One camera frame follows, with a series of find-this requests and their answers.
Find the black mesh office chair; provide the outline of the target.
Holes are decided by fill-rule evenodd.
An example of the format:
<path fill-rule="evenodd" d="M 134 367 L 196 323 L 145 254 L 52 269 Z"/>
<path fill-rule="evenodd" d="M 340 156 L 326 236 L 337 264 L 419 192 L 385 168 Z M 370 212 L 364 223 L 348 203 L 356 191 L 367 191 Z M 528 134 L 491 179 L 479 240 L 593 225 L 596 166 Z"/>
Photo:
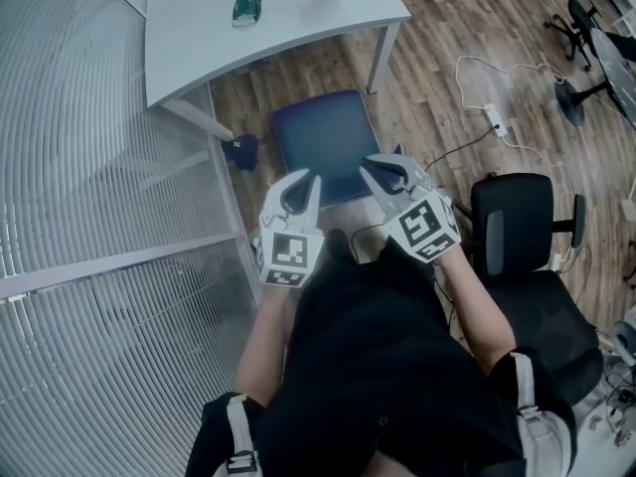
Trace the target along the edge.
<path fill-rule="evenodd" d="M 466 215 L 477 275 L 517 343 L 539 352 L 564 399 L 576 405 L 600 381 L 603 357 L 594 328 L 549 262 L 556 233 L 569 233 L 572 247 L 580 247 L 586 202 L 575 196 L 571 217 L 562 221 L 554 208 L 549 177 L 513 173 L 474 184 Z"/>

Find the black swivel office chair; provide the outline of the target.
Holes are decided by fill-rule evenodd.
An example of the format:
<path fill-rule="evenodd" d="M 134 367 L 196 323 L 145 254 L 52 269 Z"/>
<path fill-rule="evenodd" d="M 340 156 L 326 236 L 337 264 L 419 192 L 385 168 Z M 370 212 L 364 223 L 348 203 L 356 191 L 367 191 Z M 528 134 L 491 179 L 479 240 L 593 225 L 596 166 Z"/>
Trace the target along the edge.
<path fill-rule="evenodd" d="M 598 10 L 592 6 L 586 11 L 578 0 L 568 0 L 567 10 L 569 21 L 559 14 L 553 14 L 548 21 L 544 21 L 544 27 L 554 29 L 569 39 L 570 49 L 566 59 L 573 62 L 576 54 L 580 53 L 585 61 L 584 70 L 588 73 L 591 70 L 591 62 L 585 47 L 589 47 L 591 54 L 596 56 L 591 41 L 591 30 L 597 28 L 594 15 L 598 13 Z"/>

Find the person's left forearm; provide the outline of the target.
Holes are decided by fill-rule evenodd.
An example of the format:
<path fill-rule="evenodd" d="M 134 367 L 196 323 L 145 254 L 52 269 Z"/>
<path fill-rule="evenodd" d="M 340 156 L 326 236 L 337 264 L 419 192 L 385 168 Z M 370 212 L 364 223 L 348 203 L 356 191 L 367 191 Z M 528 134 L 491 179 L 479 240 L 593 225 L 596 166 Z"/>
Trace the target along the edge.
<path fill-rule="evenodd" d="M 235 391 L 267 406 L 282 380 L 295 307 L 292 289 L 265 285 L 235 377 Z"/>

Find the grey white device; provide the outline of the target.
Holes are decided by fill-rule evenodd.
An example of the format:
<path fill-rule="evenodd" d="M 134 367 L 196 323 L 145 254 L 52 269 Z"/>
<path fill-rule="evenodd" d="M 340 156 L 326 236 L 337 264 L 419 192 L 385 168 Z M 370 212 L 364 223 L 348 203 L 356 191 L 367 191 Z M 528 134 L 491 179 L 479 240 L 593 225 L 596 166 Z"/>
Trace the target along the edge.
<path fill-rule="evenodd" d="M 625 321 L 617 321 L 612 325 L 611 341 L 615 353 L 629 367 L 636 367 L 636 328 Z"/>

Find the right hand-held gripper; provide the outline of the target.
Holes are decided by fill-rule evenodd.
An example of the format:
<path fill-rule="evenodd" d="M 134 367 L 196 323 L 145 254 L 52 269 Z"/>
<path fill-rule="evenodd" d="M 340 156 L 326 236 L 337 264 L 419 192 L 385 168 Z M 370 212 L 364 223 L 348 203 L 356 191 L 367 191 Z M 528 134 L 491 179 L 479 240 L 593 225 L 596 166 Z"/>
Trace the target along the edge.
<path fill-rule="evenodd" d="M 392 219 L 391 238 L 410 256 L 431 263 L 461 243 L 452 202 L 438 191 L 429 192 L 404 209 L 405 192 L 410 193 L 415 186 L 432 189 L 430 176 L 411 157 L 372 154 L 359 171 L 386 219 Z"/>

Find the white power strip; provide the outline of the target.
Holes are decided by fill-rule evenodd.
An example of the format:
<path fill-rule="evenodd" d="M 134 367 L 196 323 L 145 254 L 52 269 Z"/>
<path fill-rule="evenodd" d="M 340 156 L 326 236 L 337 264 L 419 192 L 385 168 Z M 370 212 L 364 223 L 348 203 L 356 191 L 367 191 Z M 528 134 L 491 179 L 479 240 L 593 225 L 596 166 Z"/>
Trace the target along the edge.
<path fill-rule="evenodd" d="M 508 131 L 496 105 L 494 103 L 487 103 L 484 105 L 483 110 L 485 111 L 490 125 L 494 128 L 497 136 L 503 139 L 507 135 Z"/>

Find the round table with black base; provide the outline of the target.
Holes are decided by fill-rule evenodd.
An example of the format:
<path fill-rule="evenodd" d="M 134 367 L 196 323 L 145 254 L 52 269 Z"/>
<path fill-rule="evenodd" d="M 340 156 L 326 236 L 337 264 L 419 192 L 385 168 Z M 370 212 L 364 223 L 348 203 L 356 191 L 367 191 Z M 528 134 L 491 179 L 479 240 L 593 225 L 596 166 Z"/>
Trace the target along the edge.
<path fill-rule="evenodd" d="M 627 67 L 627 60 L 621 55 L 609 36 L 598 28 L 590 31 L 592 46 L 597 53 L 604 80 L 598 85 L 577 91 L 566 80 L 555 85 L 558 105 L 566 118 L 576 126 L 584 120 L 582 103 L 601 91 L 607 91 L 621 114 L 636 130 L 636 76 Z"/>

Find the blue padded chair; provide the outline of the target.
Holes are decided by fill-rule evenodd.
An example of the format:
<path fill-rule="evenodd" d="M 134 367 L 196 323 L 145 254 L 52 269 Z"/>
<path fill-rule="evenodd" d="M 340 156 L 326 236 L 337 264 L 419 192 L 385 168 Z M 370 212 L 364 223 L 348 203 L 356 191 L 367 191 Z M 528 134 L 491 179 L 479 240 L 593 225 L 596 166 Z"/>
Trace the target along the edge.
<path fill-rule="evenodd" d="M 371 195 L 361 161 L 380 151 L 362 95 L 355 89 L 321 94 L 276 110 L 272 132 L 287 172 L 308 169 L 322 179 L 320 207 Z"/>

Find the dark blue bag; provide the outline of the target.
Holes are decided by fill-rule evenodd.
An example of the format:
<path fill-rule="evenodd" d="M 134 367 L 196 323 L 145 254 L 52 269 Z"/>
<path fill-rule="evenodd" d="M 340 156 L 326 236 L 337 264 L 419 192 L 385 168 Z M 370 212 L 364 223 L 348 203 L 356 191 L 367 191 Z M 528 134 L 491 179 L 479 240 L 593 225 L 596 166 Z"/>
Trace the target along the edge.
<path fill-rule="evenodd" d="M 243 134 L 231 141 L 222 141 L 221 147 L 226 159 L 238 169 L 254 171 L 258 161 L 258 138 L 254 134 Z"/>

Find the person's black shoe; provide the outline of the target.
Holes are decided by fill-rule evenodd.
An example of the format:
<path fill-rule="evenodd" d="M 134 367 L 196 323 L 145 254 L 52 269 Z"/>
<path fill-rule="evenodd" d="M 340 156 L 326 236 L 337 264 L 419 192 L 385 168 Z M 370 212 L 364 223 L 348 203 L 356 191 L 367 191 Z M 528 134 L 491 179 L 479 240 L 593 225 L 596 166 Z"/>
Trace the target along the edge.
<path fill-rule="evenodd" d="M 342 230 L 332 229 L 327 234 L 325 243 L 331 259 L 356 263 L 347 236 Z"/>

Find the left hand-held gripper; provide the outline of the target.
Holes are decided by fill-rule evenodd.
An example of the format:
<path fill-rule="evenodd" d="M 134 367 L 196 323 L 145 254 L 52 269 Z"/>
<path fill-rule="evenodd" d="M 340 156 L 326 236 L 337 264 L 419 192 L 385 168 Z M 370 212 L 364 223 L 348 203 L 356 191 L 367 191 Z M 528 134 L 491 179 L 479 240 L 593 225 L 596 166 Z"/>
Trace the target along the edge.
<path fill-rule="evenodd" d="M 257 237 L 262 284 L 304 286 L 313 274 L 324 243 L 323 233 L 314 228 L 320 198 L 321 178 L 308 176 L 307 169 L 288 173 L 268 188 Z"/>

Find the person's right forearm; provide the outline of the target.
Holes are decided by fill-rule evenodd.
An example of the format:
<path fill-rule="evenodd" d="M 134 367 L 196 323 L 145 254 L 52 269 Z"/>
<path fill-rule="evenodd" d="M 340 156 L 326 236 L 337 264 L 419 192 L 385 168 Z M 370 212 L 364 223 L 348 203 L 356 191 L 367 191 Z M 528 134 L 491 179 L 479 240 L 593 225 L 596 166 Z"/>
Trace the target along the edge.
<path fill-rule="evenodd" d="M 517 347 L 512 327 L 460 246 L 444 253 L 437 263 L 450 290 L 468 347 L 485 372 L 490 373 Z"/>

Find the person's black clothing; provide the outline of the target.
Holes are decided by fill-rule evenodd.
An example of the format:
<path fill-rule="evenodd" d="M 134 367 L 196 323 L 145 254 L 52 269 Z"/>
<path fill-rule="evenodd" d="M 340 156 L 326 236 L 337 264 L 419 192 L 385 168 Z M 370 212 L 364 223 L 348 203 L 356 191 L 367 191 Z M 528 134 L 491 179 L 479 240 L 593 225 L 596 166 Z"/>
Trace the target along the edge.
<path fill-rule="evenodd" d="M 516 341 L 486 373 L 395 241 L 327 251 L 294 307 L 274 397 L 207 403 L 185 477 L 568 476 L 575 419 L 538 353 Z"/>

